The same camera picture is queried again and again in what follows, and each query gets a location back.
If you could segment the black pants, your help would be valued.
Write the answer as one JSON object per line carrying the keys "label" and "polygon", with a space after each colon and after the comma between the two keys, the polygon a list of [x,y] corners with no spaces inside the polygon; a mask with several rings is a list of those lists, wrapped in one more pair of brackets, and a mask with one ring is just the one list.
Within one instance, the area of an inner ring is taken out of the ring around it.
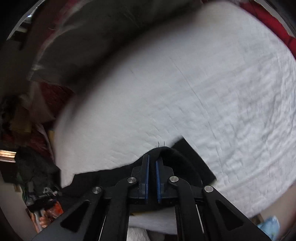
{"label": "black pants", "polygon": [[[157,160],[163,160],[164,166],[170,167],[173,173],[190,185],[203,187],[210,185],[216,180],[216,176],[198,153],[184,139],[177,141],[172,147],[160,147],[148,152],[150,155],[149,168],[149,204],[146,211],[161,210],[170,207],[157,201],[156,166]],[[95,186],[108,188],[115,186],[118,181],[129,177],[135,167],[142,165],[142,157],[135,162],[114,168],[85,172],[74,175],[71,184],[62,188],[62,197],[59,199],[61,207],[67,211],[77,203],[88,191]]]}

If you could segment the white quilted bedspread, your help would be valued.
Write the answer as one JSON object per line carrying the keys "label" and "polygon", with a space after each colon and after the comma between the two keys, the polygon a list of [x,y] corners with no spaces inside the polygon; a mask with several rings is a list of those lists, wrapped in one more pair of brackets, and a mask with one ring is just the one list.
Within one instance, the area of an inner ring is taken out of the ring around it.
{"label": "white quilted bedspread", "polygon": [[295,181],[295,58],[240,7],[215,1],[118,52],[60,114],[61,185],[184,137],[246,216]]}

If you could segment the light blue plastic bag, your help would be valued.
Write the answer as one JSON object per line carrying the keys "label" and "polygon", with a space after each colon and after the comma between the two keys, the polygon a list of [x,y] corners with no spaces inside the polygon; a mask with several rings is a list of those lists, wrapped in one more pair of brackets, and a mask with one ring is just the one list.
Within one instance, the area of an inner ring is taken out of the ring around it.
{"label": "light blue plastic bag", "polygon": [[257,225],[271,240],[276,240],[280,233],[280,223],[276,216],[267,218],[264,222]]}

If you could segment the grey floral pillow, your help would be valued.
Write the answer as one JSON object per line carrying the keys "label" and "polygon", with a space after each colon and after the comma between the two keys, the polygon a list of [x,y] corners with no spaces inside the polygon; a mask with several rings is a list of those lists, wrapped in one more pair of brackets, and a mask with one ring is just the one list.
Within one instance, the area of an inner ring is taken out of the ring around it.
{"label": "grey floral pillow", "polygon": [[29,80],[79,92],[125,44],[201,5],[201,1],[77,1],[64,9],[54,32],[41,45]]}

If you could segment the red patterned blanket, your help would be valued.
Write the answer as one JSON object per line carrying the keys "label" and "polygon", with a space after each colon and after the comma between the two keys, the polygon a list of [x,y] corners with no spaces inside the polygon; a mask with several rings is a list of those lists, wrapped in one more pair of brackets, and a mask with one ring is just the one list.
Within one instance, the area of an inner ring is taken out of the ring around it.
{"label": "red patterned blanket", "polygon": [[260,20],[274,34],[276,34],[288,47],[292,55],[295,57],[295,37],[292,37],[277,18],[272,16],[261,4],[255,1],[247,1],[240,3],[239,6],[248,13]]}

